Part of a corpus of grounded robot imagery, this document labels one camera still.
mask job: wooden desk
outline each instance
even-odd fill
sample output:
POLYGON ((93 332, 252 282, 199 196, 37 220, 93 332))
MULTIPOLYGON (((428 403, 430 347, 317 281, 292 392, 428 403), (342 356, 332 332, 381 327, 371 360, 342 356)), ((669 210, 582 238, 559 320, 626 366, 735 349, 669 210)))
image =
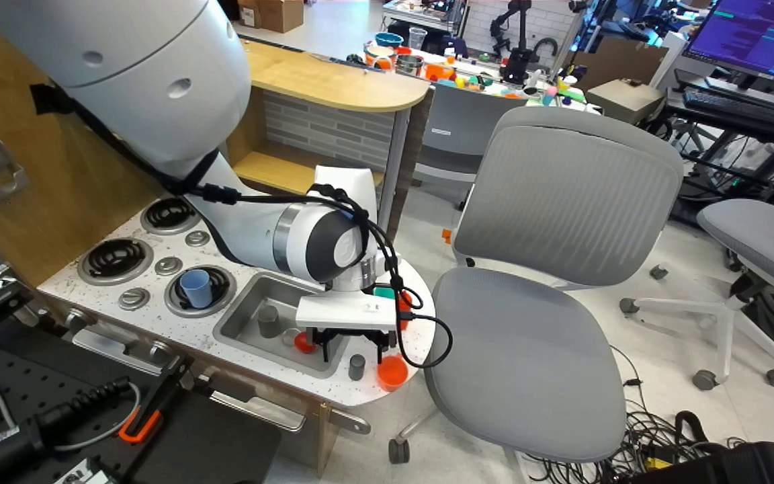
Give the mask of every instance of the wooden desk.
POLYGON ((229 159, 245 183, 304 195, 313 164, 381 172, 379 224, 393 238, 428 118, 428 83, 245 42, 252 95, 229 159))

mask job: wall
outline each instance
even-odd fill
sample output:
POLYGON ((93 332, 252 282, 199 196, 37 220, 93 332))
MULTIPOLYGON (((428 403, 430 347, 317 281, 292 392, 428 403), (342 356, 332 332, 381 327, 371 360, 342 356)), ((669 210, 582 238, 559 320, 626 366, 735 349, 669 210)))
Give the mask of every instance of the wall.
MULTIPOLYGON (((471 48, 492 52, 493 42, 489 35, 492 19, 506 15, 507 0, 471 0, 471 19, 464 28, 464 43, 471 48)), ((571 12, 567 0, 532 0, 526 12, 526 47, 534 47, 540 38, 557 38, 562 43, 565 33, 571 25, 571 12)), ((506 25, 506 33, 519 43, 519 15, 506 25)))
POLYGON ((78 258, 157 189, 76 115, 34 115, 26 59, 0 42, 0 144, 30 187, 0 202, 0 258, 30 286, 78 258))

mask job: round hole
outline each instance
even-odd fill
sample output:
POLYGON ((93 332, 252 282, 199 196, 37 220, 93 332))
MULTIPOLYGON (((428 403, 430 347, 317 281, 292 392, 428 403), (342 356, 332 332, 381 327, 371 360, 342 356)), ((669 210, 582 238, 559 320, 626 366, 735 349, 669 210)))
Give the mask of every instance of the round hole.
POLYGON ((100 54, 100 52, 86 52, 86 54, 84 54, 84 62, 86 62, 88 67, 100 67, 100 66, 102 66, 102 54, 100 54))
POLYGON ((178 79, 172 87, 170 87, 170 101, 180 101, 190 93, 192 81, 190 79, 178 79))

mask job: gray office chair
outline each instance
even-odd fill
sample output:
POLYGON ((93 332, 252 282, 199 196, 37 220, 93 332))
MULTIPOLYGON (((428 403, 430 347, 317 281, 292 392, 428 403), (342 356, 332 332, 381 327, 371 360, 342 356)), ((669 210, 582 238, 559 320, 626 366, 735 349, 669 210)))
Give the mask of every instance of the gray office chair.
POLYGON ((475 180, 493 124, 519 106, 523 103, 434 83, 417 180, 444 187, 444 195, 458 208, 475 180))
MULTIPOLYGON (((722 249, 738 257, 742 266, 774 289, 774 206, 755 200, 725 200, 699 214, 699 227, 722 249)), ((738 302, 683 302, 683 298, 622 298, 626 314, 636 313, 684 313, 715 320, 718 363, 715 372, 694 375, 699 391, 712 391, 731 378, 733 333, 738 332, 774 359, 774 340, 738 313, 738 302)))
MULTIPOLYGON (((680 164, 667 144, 629 124, 516 109, 492 132, 454 238, 456 261, 493 258, 614 286, 663 228, 680 164)), ((456 429, 549 461, 597 464, 618 449, 626 431, 618 366, 571 297, 471 263, 444 275, 434 310, 454 347, 425 379, 456 429)), ((393 464, 409 461, 418 423, 389 442, 393 464)))

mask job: floor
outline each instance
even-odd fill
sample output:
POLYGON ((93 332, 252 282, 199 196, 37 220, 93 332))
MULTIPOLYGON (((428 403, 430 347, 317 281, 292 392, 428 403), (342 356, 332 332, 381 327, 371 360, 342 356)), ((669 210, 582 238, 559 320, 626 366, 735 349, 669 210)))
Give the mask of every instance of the floor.
MULTIPOLYGON (((327 56, 356 52, 379 28, 379 4, 367 0, 313 0, 305 8, 304 28, 274 35, 245 31, 245 35, 285 43, 327 56)), ((454 266, 452 250, 441 242, 441 228, 452 227, 456 214, 452 202, 413 189, 399 220, 398 250, 425 275, 430 286, 454 266)), ((735 360, 731 379, 700 392, 690 386, 690 375, 712 366, 715 349, 696 320, 671 314, 622 317, 618 302, 622 297, 675 297, 722 302, 725 286, 733 281, 719 263, 719 249, 703 234, 669 224, 645 269, 667 266, 669 277, 656 282, 647 271, 612 289, 590 289, 571 293, 602 323, 610 345, 620 347, 645 379, 651 411, 671 418, 690 409, 703 419, 708 439, 774 439, 774 388, 762 386, 762 372, 774 363, 750 343, 735 340, 735 360)), ((471 439, 452 429, 444 418, 428 423, 413 437, 411 464, 389 465, 387 442, 411 419, 432 406, 422 379, 417 378, 395 395, 355 409, 374 426, 371 437, 342 434, 321 476, 276 461, 269 483, 526 483, 523 474, 538 470, 532 464, 516 464, 514 456, 487 442, 471 439)))

